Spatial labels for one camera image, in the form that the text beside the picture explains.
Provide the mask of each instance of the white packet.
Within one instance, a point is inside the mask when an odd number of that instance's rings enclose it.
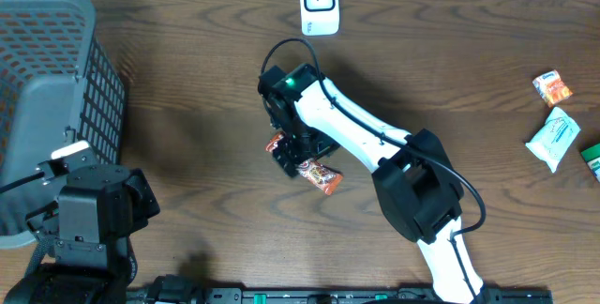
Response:
[[[538,159],[545,161],[554,174],[564,153],[580,130],[575,120],[562,109],[554,107],[546,119],[546,124],[525,145]]]

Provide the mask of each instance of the mesh basket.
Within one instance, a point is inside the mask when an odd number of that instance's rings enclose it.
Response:
[[[126,92],[94,37],[89,0],[0,0],[0,183],[32,174],[65,145],[86,140],[118,161]],[[41,182],[0,195],[0,248],[29,241],[24,216],[59,191]]]

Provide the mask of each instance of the wood grain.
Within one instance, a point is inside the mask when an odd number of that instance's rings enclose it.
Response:
[[[248,287],[429,282],[419,250],[381,214],[370,176],[325,197],[263,152],[272,130],[260,65],[300,35],[298,0],[92,0],[97,35],[130,85],[123,163],[141,167],[162,208],[133,235],[135,285],[181,273]],[[600,0],[341,0],[341,26],[312,38],[349,97],[410,131],[428,128],[481,191],[488,220],[466,236],[475,268],[500,286],[600,300],[600,189],[578,151],[600,142]],[[286,46],[285,69],[308,61]],[[582,128],[552,175],[523,145],[549,108],[532,79],[557,69]],[[477,219],[471,197],[464,221]],[[0,251],[0,296],[32,248]]]

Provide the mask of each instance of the snack wrapper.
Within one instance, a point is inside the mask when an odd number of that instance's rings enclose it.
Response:
[[[550,108],[573,95],[573,92],[564,84],[563,79],[556,70],[535,78],[533,86]]]
[[[578,124],[562,109],[554,107],[546,124],[525,145],[534,155],[546,162],[554,174],[559,162],[579,134]]]
[[[283,132],[275,134],[273,139],[267,144],[265,150],[269,153],[273,153],[273,150],[278,147],[278,142],[283,138]],[[315,159],[308,159],[300,163],[300,165],[296,167],[296,170],[298,171],[298,174],[305,177],[310,183],[320,190],[323,190],[326,195],[334,193],[339,182],[344,178],[342,174],[332,171]]]

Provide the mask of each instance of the snack bag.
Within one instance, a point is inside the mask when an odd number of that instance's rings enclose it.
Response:
[[[533,86],[550,108],[573,95],[573,92],[564,84],[563,79],[556,70],[535,78]]]
[[[275,134],[267,144],[265,150],[269,153],[273,153],[275,148],[278,147],[278,142],[282,140],[284,136],[282,131]],[[326,195],[334,193],[339,182],[344,178],[342,174],[332,171],[315,159],[308,159],[300,163],[300,165],[296,167],[296,170],[298,171],[298,174],[305,177],[310,183],[320,190],[323,190]]]

